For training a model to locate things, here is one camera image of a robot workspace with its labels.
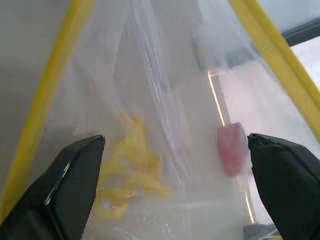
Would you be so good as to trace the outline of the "clear yellow-trimmed plastic bag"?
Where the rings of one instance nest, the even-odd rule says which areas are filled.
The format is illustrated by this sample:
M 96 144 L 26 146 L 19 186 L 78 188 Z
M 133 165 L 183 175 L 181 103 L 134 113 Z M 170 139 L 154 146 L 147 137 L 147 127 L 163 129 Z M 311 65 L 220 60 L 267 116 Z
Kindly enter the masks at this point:
M 96 196 L 81 240 L 283 240 L 258 193 L 250 134 L 320 160 L 320 91 L 259 0 L 70 0 L 12 160 L 0 174 L 0 226 L 66 146 L 102 135 L 103 161 L 144 118 L 167 196 L 144 194 L 121 219 Z M 218 128 L 241 123 L 240 176 Z

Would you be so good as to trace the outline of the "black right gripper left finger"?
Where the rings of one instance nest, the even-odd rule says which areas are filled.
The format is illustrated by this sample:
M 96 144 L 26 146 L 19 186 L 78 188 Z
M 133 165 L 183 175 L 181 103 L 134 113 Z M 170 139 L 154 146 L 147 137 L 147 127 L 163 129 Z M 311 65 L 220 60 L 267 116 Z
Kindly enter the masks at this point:
M 105 144 L 94 135 L 64 147 L 0 225 L 0 240 L 81 240 Z

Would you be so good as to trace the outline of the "orange-yellow snack pack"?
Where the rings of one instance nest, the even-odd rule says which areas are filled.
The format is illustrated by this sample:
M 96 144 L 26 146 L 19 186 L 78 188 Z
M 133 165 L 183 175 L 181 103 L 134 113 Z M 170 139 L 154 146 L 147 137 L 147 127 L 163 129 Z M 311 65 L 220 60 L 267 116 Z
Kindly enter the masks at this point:
M 97 213 L 108 220 L 123 218 L 136 197 L 164 197 L 171 191 L 161 183 L 162 158 L 151 148 L 144 118 L 121 114 L 120 121 L 126 133 L 111 158 L 101 164 L 94 203 Z

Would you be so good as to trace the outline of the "red snack pack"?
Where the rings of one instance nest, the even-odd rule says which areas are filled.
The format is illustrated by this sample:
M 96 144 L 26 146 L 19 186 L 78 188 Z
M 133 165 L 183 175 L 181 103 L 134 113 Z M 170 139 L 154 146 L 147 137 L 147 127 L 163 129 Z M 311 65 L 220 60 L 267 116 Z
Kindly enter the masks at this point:
M 240 176 L 249 153 L 247 135 L 240 122 L 230 123 L 217 130 L 217 150 L 228 177 Z

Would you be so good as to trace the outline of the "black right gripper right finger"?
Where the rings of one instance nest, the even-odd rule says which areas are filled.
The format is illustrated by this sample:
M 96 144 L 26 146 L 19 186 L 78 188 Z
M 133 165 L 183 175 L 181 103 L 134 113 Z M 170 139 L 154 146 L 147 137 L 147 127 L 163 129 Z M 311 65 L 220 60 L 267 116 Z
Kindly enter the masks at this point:
M 251 133 L 259 197 L 283 240 L 320 240 L 320 160 L 305 146 Z

